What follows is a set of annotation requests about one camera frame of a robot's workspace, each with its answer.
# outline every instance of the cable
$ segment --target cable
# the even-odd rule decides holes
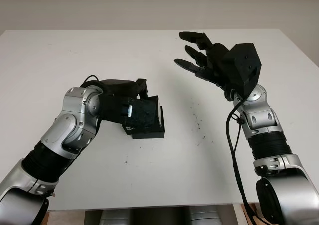
[[[256,225],[256,222],[253,219],[253,216],[255,215],[255,212],[252,210],[252,208],[249,206],[247,199],[246,199],[246,195],[245,195],[245,191],[243,188],[243,184],[240,178],[240,173],[239,173],[239,169],[238,169],[238,165],[237,165],[237,160],[235,157],[235,151],[230,139],[230,135],[229,135],[229,123],[230,123],[230,119],[233,117],[233,114],[235,113],[235,111],[244,103],[244,101],[247,99],[248,97],[242,99],[229,113],[227,120],[226,120],[226,136],[227,136],[227,141],[228,141],[228,145],[229,145],[229,149],[230,149],[230,153],[231,153],[231,157],[233,160],[233,168],[234,168],[234,173],[235,173],[235,178],[236,178],[236,182],[237,182],[237,186],[239,189],[239,192],[242,196],[243,199],[243,203],[244,203],[244,207],[246,209],[247,215],[251,221],[251,223],[253,225]]]
[[[234,153],[236,153],[236,149],[237,149],[237,145],[238,145],[238,141],[239,141],[240,130],[241,130],[241,124],[239,124],[239,128],[238,128],[238,134],[237,134],[237,140],[236,140],[236,144],[235,144],[235,148],[234,148]]]
[[[239,141],[239,135],[240,135],[240,131],[241,131],[241,124],[242,124],[242,119],[238,116],[238,115],[236,115],[236,114],[233,114],[232,116],[231,116],[231,118],[233,119],[233,120],[235,120],[238,124],[239,124],[239,128],[238,128],[238,134],[237,134],[237,139],[236,139],[236,144],[235,144],[235,148],[234,148],[234,152],[236,153],[236,149],[237,149],[237,145],[238,145],[238,141]]]
[[[239,135],[240,135],[240,127],[241,127],[241,124],[242,124],[242,120],[240,119],[240,117],[235,113],[235,111],[244,103],[244,101],[247,100],[248,97],[242,99],[232,110],[231,112],[229,113],[228,117],[227,117],[227,120],[226,120],[226,136],[227,136],[227,141],[228,141],[228,145],[229,145],[229,149],[230,149],[230,153],[231,153],[231,157],[232,157],[232,160],[233,160],[233,168],[234,168],[234,173],[235,173],[235,178],[236,178],[236,182],[237,182],[237,186],[238,186],[238,189],[239,189],[239,192],[241,194],[241,197],[243,199],[243,204],[244,204],[244,207],[246,209],[246,212],[247,212],[247,215],[249,217],[249,220],[251,221],[251,223],[253,225],[257,225],[253,216],[256,216],[260,221],[262,221],[263,223],[267,224],[267,225],[271,225],[269,224],[268,222],[262,220],[260,217],[258,217],[256,215],[256,213],[254,212],[254,210],[250,207],[249,203],[247,202],[247,199],[246,199],[246,195],[245,195],[245,191],[244,191],[244,187],[243,187],[243,183],[241,181],[241,177],[240,177],[240,173],[239,173],[239,168],[238,168],[238,165],[237,165],[237,160],[236,160],[236,155],[235,155],[235,152],[236,152],[236,149],[237,149],[237,144],[238,144],[238,140],[239,140]],[[232,142],[231,142],[231,139],[230,139],[230,134],[229,134],[229,123],[230,123],[230,119],[234,119],[237,121],[237,123],[239,124],[239,130],[238,130],[238,135],[237,135],[237,140],[236,140],[236,145],[235,145],[235,149],[233,148],[233,145],[232,145]]]
[[[97,76],[95,76],[95,75],[90,75],[90,76],[88,76],[88,77],[84,80],[83,83],[85,83],[90,77],[95,77],[95,79],[96,79],[97,81],[99,81],[99,79],[98,79]]]

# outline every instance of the wall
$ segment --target wall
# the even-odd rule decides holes
[[[0,34],[208,28],[279,28],[319,65],[319,0],[0,0]]]

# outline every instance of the table surface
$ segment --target table surface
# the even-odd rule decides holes
[[[231,48],[253,42],[288,144],[319,188],[319,69],[276,29],[200,30]],[[65,92],[91,74],[147,78],[164,109],[165,139],[132,140],[102,122],[98,136],[61,176],[51,210],[241,202],[225,135],[233,107],[212,83],[174,64],[190,59],[178,30],[6,31],[0,37],[0,180],[60,113]],[[232,138],[237,124],[231,124]],[[237,159],[248,201],[257,201],[253,156],[242,134]]]

